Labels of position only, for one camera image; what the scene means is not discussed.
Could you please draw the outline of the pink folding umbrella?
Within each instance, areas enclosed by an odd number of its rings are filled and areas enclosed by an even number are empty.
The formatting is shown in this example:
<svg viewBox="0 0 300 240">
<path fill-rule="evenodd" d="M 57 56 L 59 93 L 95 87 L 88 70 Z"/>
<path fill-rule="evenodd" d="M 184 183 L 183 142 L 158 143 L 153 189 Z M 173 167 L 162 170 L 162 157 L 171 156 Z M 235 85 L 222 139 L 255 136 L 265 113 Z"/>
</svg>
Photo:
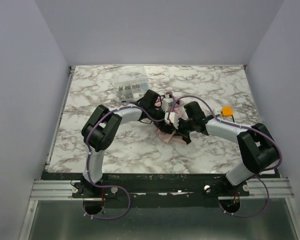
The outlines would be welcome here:
<svg viewBox="0 0 300 240">
<path fill-rule="evenodd" d="M 158 100 L 155 103 L 155 106 L 160 107 L 160 109 L 161 109 L 161 100 L 164 97 L 164 95 L 160 95 Z M 173 109 L 172 112 L 176 113 L 179 116 L 179 118 L 186 119 L 186 112 L 185 112 L 183 105 L 184 105 L 184 102 L 182 100 L 178 101 L 175 104 L 175 108 Z M 172 136 L 172 134 L 169 134 L 169 133 L 164 133 L 159 128 L 156 129 L 156 134 L 165 143 L 177 142 L 177 143 L 186 145 L 186 143 L 183 140 L 181 140 L 181 137 Z"/>
</svg>

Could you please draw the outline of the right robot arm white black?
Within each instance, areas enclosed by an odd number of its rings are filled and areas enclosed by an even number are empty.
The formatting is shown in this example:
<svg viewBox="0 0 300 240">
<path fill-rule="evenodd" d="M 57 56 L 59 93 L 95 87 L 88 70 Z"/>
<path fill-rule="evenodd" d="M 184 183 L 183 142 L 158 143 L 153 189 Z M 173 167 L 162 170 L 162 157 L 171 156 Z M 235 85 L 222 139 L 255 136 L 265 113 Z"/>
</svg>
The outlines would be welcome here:
<svg viewBox="0 0 300 240">
<path fill-rule="evenodd" d="M 186 144 L 191 142 L 191 132 L 238 144 L 242 162 L 225 174 L 225 185 L 237 186 L 280 159 L 279 150 L 265 125 L 239 126 L 213 115 L 206 116 L 196 101 L 184 105 L 188 118 L 183 119 L 172 110 L 173 103 L 171 98 L 162 100 L 161 109 L 165 112 L 164 123 L 159 127 L 162 132 L 177 136 Z"/>
</svg>

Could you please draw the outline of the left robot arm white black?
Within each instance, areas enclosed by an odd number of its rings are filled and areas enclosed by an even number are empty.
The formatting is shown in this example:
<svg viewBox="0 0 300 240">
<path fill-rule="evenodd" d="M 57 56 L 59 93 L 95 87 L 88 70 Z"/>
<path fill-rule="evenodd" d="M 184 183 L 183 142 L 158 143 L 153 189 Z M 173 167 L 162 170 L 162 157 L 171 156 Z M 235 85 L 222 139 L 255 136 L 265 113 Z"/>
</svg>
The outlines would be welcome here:
<svg viewBox="0 0 300 240">
<path fill-rule="evenodd" d="M 87 147 L 83 177 L 96 184 L 103 176 L 105 150 L 112 144 L 121 125 L 148 119 L 154 123 L 164 120 L 164 112 L 156 107 L 160 95 L 147 90 L 143 97 L 126 106 L 109 109 L 99 105 L 85 123 L 81 135 Z"/>
</svg>

